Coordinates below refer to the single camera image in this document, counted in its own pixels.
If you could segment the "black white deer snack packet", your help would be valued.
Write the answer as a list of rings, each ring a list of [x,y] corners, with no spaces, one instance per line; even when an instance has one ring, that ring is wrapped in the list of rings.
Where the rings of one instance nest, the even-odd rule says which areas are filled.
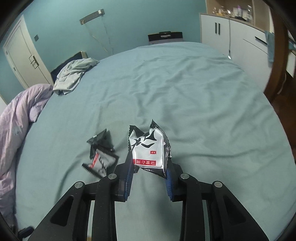
[[[171,145],[167,135],[155,121],[151,122],[146,133],[137,126],[130,125],[128,149],[136,166],[166,178]]]

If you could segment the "pile black white snack packet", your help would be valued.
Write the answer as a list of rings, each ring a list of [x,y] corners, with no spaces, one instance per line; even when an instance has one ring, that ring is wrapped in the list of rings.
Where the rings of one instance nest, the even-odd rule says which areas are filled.
[[[103,149],[96,149],[92,162],[87,164],[83,163],[82,167],[97,178],[107,176],[108,168],[117,163],[119,156],[116,154],[105,151]]]

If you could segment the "teal bed sheet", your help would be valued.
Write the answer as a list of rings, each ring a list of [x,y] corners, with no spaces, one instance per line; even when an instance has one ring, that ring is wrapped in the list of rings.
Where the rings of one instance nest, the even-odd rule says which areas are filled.
[[[254,80],[217,50],[191,42],[138,47],[101,60],[75,90],[53,94],[32,124],[16,169],[19,228],[37,226],[77,181],[87,141],[109,130],[119,161],[128,129],[155,121],[173,162],[224,183],[276,240],[295,214],[295,161],[280,120]]]

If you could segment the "lilac duvet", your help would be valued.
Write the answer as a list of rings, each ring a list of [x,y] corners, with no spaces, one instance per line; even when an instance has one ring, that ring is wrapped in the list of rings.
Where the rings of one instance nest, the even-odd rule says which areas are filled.
[[[36,84],[19,93],[1,114],[1,214],[9,226],[16,224],[16,153],[52,93],[52,85]]]

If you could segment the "grey crumpled garment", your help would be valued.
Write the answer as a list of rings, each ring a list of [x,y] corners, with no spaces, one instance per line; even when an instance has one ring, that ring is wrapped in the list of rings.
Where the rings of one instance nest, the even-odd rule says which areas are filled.
[[[58,73],[54,83],[53,92],[59,94],[69,94],[80,83],[83,75],[99,63],[93,58],[83,58],[70,61]]]

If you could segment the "dark pillow at headboard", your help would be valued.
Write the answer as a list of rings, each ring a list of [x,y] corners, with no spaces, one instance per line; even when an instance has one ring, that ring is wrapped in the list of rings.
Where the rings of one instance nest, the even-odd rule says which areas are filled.
[[[87,53],[84,51],[80,51],[78,53],[76,53],[75,55],[73,55],[72,57],[70,57],[69,59],[65,60],[63,63],[61,63],[59,66],[57,66],[54,70],[52,70],[51,73],[51,77],[53,80],[53,83],[56,82],[57,79],[57,75],[60,73],[60,71],[71,61],[74,60],[79,60],[79,59],[86,59],[88,58]]]

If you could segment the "brown wooden chair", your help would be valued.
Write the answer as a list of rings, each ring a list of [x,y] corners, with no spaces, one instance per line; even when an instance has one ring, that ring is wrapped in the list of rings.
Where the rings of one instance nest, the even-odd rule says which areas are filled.
[[[274,62],[269,77],[269,81],[264,90],[264,95],[270,103],[272,103],[280,89],[283,87],[283,91],[291,92],[295,94],[295,78],[284,82],[285,73],[287,69],[288,61],[288,29],[281,19],[281,17],[274,11],[271,10],[271,16],[274,25]]]

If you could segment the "black bag by wall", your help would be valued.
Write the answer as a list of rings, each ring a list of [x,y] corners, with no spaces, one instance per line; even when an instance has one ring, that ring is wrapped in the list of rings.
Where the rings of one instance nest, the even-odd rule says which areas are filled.
[[[150,34],[148,35],[148,38],[149,38],[149,45],[184,41],[182,32],[171,32],[171,31]]]

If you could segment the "metal wall bracket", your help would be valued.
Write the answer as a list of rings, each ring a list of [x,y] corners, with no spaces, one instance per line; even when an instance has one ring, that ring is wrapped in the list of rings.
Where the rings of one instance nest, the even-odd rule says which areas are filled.
[[[99,9],[98,11],[95,11],[95,12],[81,18],[79,20],[79,22],[81,25],[84,25],[84,24],[88,23],[89,21],[94,20],[95,18],[103,16],[104,14],[105,14],[104,9]]]

